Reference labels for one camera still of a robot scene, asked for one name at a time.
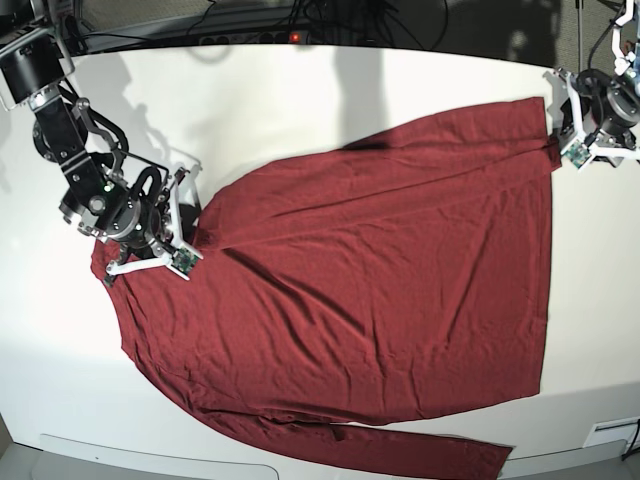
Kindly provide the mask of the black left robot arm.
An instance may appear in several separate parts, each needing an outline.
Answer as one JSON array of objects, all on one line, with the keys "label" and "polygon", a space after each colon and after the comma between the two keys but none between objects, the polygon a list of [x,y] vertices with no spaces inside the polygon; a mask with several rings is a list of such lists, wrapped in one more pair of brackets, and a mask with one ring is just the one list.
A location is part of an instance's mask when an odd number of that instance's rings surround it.
[{"label": "black left robot arm", "polygon": [[639,22],[639,3],[613,8],[615,16],[589,53],[578,48],[579,72],[556,68],[545,75],[554,97],[552,135],[561,157],[578,170],[639,160],[639,42],[622,39],[623,28]]}]

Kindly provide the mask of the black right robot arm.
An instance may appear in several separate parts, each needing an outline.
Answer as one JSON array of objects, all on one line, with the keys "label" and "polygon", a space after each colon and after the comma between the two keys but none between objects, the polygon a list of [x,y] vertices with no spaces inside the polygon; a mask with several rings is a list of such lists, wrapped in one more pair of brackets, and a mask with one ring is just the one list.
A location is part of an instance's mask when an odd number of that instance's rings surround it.
[{"label": "black right robot arm", "polygon": [[183,237],[179,187],[194,174],[132,153],[124,132],[77,95],[53,28],[39,26],[1,49],[1,74],[14,102],[35,115],[40,156],[58,165],[68,190],[59,209],[87,237],[114,242],[108,286],[128,273],[165,267],[188,279],[202,254]]}]

